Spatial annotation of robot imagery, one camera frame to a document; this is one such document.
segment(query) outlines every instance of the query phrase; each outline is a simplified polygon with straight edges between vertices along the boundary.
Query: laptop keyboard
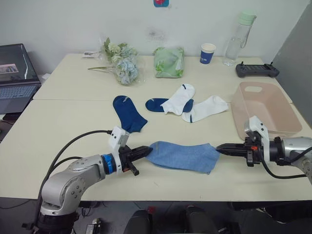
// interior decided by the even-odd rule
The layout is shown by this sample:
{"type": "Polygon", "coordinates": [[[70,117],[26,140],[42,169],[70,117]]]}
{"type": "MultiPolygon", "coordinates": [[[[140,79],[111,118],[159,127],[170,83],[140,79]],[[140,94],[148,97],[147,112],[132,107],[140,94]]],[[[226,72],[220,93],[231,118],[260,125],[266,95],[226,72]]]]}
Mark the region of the laptop keyboard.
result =
{"type": "Polygon", "coordinates": [[[0,99],[8,98],[26,98],[29,97],[36,85],[29,86],[17,86],[17,87],[1,87],[0,88],[0,99]]]}

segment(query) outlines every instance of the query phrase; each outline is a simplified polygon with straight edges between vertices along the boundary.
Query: blue sock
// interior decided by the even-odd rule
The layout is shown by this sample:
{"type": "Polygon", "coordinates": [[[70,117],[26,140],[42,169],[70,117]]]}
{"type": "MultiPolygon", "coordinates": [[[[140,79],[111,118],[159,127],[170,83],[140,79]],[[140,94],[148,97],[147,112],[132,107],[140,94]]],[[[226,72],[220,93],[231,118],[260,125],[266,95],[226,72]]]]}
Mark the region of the blue sock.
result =
{"type": "Polygon", "coordinates": [[[183,146],[158,141],[150,147],[152,152],[146,158],[161,167],[210,173],[220,153],[210,144],[183,146]]]}
{"type": "Polygon", "coordinates": [[[136,110],[129,97],[117,96],[113,101],[114,109],[121,122],[121,127],[129,133],[139,132],[147,123],[136,110]]]}
{"type": "MultiPolygon", "coordinates": [[[[146,103],[145,106],[149,111],[154,111],[154,112],[164,112],[164,109],[161,104],[166,102],[168,99],[167,98],[152,98],[149,99],[146,103]]],[[[193,99],[190,99],[184,106],[183,112],[190,112],[193,108],[193,99]]]]}

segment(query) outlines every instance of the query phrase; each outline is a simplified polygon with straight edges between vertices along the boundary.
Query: black cable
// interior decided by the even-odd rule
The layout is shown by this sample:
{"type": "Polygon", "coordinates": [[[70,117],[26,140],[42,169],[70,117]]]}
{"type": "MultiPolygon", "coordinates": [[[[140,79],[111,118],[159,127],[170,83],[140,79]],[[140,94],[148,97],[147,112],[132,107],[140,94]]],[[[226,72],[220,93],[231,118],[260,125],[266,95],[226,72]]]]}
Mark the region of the black cable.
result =
{"type": "Polygon", "coordinates": [[[19,205],[15,205],[15,206],[11,206],[11,207],[2,207],[2,206],[0,206],[0,209],[2,209],[2,210],[9,210],[9,209],[12,209],[12,208],[15,208],[15,207],[18,207],[18,206],[22,206],[22,205],[24,205],[24,204],[26,204],[26,203],[28,203],[30,201],[31,201],[31,199],[29,199],[29,200],[27,200],[27,201],[25,201],[25,202],[23,202],[23,203],[21,203],[19,205]]]}
{"type": "Polygon", "coordinates": [[[7,123],[7,124],[10,124],[10,125],[13,125],[13,124],[14,124],[14,123],[9,123],[9,122],[4,121],[4,120],[1,120],[1,122],[3,122],[3,123],[7,123]]]}
{"type": "Polygon", "coordinates": [[[88,211],[87,214],[86,214],[85,209],[84,209],[84,208],[81,208],[81,215],[82,215],[82,217],[83,217],[83,218],[88,217],[89,214],[90,214],[90,211],[91,211],[91,207],[89,207],[89,211],[88,211]]]}
{"type": "Polygon", "coordinates": [[[106,208],[108,207],[108,206],[105,205],[104,201],[102,202],[102,205],[103,205],[104,207],[106,207],[106,208]]]}
{"type": "Polygon", "coordinates": [[[167,215],[169,209],[171,208],[171,206],[173,205],[173,203],[174,203],[174,201],[171,202],[170,206],[169,206],[169,207],[167,208],[167,210],[165,211],[165,213],[164,213],[164,218],[166,218],[166,215],[167,215]]]}
{"type": "Polygon", "coordinates": [[[69,160],[72,160],[72,159],[81,159],[82,157],[68,157],[66,159],[63,159],[62,161],[58,162],[52,169],[52,171],[54,171],[54,169],[56,167],[58,167],[59,165],[61,165],[62,163],[66,162],[66,161],[69,161],[69,160]]]}
{"type": "Polygon", "coordinates": [[[84,134],[81,134],[77,137],[75,137],[74,139],[72,139],[71,141],[69,141],[60,151],[59,153],[55,156],[54,160],[52,161],[49,169],[48,169],[48,172],[46,174],[46,176],[44,177],[42,183],[41,183],[41,186],[40,186],[40,189],[39,189],[39,193],[38,193],[38,198],[37,198],[37,206],[36,206],[36,213],[35,213],[35,221],[34,221],[34,225],[37,225],[37,222],[38,222],[38,217],[39,217],[39,213],[40,213],[40,208],[41,208],[41,204],[42,204],[42,197],[41,197],[41,192],[42,192],[42,188],[45,184],[45,182],[49,179],[49,176],[51,174],[51,172],[53,171],[53,168],[57,162],[57,160],[59,159],[59,157],[61,156],[61,154],[72,144],[74,143],[76,140],[82,138],[82,137],[85,137],[87,135],[91,135],[91,134],[95,134],[95,133],[107,133],[107,134],[111,134],[112,131],[110,130],[97,130],[97,131],[91,131],[91,132],[87,132],[87,133],[84,133],[84,134]]]}
{"type": "Polygon", "coordinates": [[[138,207],[140,210],[142,210],[142,208],[135,201],[133,201],[133,203],[136,205],[136,207],[138,207]]]}
{"type": "Polygon", "coordinates": [[[305,174],[302,175],[289,175],[289,176],[279,176],[279,175],[274,175],[270,169],[268,168],[266,162],[264,161],[263,155],[260,157],[260,160],[262,162],[262,165],[264,167],[264,169],[267,171],[267,173],[269,173],[272,177],[276,178],[276,179],[295,179],[295,178],[301,178],[301,177],[306,177],[305,174]]]}
{"type": "Polygon", "coordinates": [[[302,156],[304,156],[306,153],[310,152],[312,150],[312,147],[307,148],[305,151],[303,151],[302,153],[298,154],[296,157],[294,157],[293,159],[290,160],[290,162],[295,162],[298,159],[300,159],[302,156]]]}

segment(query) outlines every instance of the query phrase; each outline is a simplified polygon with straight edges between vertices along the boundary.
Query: small white item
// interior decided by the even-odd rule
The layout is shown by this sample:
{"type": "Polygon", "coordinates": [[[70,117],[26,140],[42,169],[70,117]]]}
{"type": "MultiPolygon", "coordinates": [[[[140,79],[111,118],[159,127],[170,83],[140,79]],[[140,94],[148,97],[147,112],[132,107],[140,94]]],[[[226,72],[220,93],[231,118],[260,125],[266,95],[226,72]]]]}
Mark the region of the small white item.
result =
{"type": "Polygon", "coordinates": [[[97,51],[85,51],[83,52],[83,58],[97,58],[99,53],[97,51]]]}
{"type": "Polygon", "coordinates": [[[51,74],[46,73],[44,75],[38,75],[38,78],[40,80],[40,83],[43,84],[46,82],[46,80],[50,77],[51,74]]]}
{"type": "Polygon", "coordinates": [[[164,113],[173,112],[180,116],[185,104],[194,96],[195,88],[190,84],[182,84],[173,96],[161,104],[164,113]]]}
{"type": "Polygon", "coordinates": [[[208,116],[228,110],[228,104],[219,96],[213,95],[207,100],[195,104],[192,110],[182,114],[182,119],[189,123],[194,123],[208,116]]]}

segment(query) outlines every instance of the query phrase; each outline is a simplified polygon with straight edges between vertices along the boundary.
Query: white sock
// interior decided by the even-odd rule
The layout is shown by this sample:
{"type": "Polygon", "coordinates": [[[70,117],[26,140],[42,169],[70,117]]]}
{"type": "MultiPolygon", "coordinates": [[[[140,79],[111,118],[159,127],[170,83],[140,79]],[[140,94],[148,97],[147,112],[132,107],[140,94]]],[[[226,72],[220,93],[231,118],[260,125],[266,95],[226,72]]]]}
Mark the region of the white sock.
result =
{"type": "Polygon", "coordinates": [[[165,114],[173,112],[177,116],[180,116],[185,104],[194,96],[194,94],[195,88],[192,85],[182,84],[169,100],[161,104],[165,114]]]}
{"type": "Polygon", "coordinates": [[[183,113],[182,119],[189,123],[194,123],[205,117],[228,110],[228,104],[219,96],[213,95],[207,100],[195,104],[188,113],[183,113]]]}

